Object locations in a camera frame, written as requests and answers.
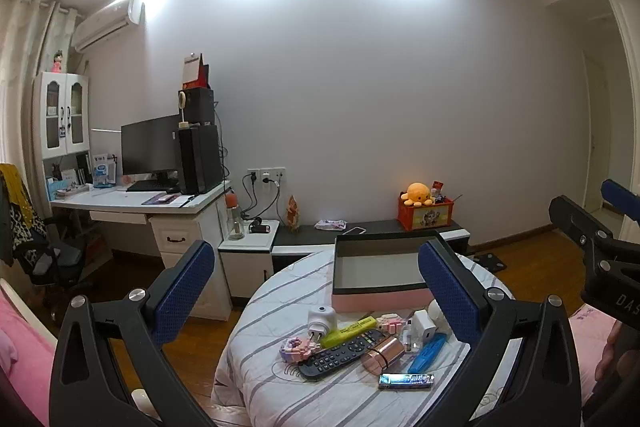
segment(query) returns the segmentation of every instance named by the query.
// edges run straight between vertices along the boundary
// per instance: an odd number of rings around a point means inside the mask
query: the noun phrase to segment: rose gold cylinder
[[[371,351],[367,351],[360,360],[362,360],[362,365],[367,371],[372,375],[379,376],[386,371],[387,363],[391,365],[402,355],[404,355],[402,342],[395,337],[387,337],[377,346],[374,346]]]

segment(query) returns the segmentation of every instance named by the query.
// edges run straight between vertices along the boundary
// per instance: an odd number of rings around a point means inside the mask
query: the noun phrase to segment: yellow scarf
[[[18,168],[11,163],[0,163],[0,174],[2,174],[4,184],[9,192],[9,202],[20,206],[24,222],[30,229],[33,222],[33,209],[27,194],[24,192],[24,185],[22,185],[22,178],[20,178]]]

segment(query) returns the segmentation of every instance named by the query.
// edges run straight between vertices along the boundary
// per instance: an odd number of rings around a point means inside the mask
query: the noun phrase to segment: small clear bottle
[[[240,215],[238,196],[230,192],[225,195],[226,203],[226,226],[229,230],[229,239],[238,240],[244,237],[244,220]]]

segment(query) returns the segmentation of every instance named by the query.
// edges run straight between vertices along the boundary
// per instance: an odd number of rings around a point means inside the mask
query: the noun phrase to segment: computer tower
[[[184,119],[189,123],[215,124],[213,90],[206,87],[183,89],[185,96]]]
[[[192,124],[176,129],[174,152],[182,194],[204,194],[222,183],[218,130],[215,125]]]

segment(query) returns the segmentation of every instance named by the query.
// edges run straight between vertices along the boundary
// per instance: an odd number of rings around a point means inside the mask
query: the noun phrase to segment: pink figurine
[[[378,318],[378,329],[390,335],[399,335],[404,328],[404,319],[395,313],[382,315]]]
[[[62,50],[58,50],[56,54],[53,55],[51,73],[62,73]]]
[[[280,346],[280,356],[285,362],[304,362],[311,355],[322,351],[322,346],[310,339],[292,337]]]

